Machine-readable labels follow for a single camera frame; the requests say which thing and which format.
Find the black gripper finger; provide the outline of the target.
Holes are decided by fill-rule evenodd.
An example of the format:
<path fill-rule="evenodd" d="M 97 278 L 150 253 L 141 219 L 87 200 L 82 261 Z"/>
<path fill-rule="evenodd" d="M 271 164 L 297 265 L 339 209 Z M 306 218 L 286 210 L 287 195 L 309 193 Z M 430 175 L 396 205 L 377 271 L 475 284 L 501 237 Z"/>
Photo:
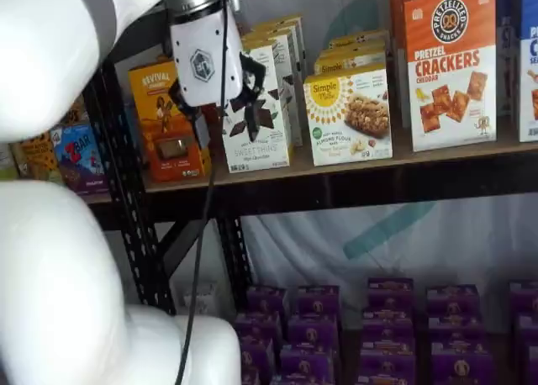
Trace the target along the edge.
<path fill-rule="evenodd" d="M 178 110 L 186 117 L 193 128 L 193 133 L 200 148 L 207 148 L 210 142 L 210 135 L 205 116 L 200 107 L 192 107 L 182 95 L 181 86 L 175 80 L 169 88 L 168 94 Z"/>
<path fill-rule="evenodd" d="M 240 63 L 243 70 L 243 87 L 240 95 L 230 100 L 229 104 L 235 113 L 240 110 L 244 111 L 243 122 L 245 123 L 250 142 L 253 142 L 260 130 L 256 102 L 263 90 L 266 67 L 242 53 L 240 53 Z"/>

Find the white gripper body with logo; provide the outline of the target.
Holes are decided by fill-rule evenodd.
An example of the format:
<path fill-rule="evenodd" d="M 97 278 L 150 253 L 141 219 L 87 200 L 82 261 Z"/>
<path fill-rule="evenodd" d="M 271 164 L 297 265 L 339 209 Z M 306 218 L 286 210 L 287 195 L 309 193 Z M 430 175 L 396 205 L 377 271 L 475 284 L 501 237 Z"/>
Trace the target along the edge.
<path fill-rule="evenodd" d="M 240 95 L 242 43 L 227 4 L 177 17 L 170 32 L 180 93 L 189 106 L 226 103 Z"/>

